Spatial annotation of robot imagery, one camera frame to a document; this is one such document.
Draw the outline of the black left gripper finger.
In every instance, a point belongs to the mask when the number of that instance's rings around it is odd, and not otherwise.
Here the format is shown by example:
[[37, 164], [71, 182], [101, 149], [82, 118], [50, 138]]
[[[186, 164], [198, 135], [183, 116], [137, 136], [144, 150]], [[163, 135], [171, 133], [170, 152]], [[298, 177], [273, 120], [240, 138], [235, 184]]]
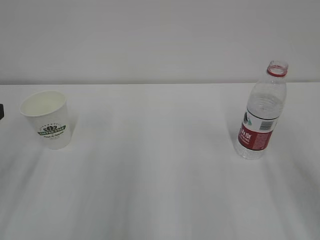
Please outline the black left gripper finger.
[[2, 120], [5, 116], [4, 105], [0, 104], [0, 120]]

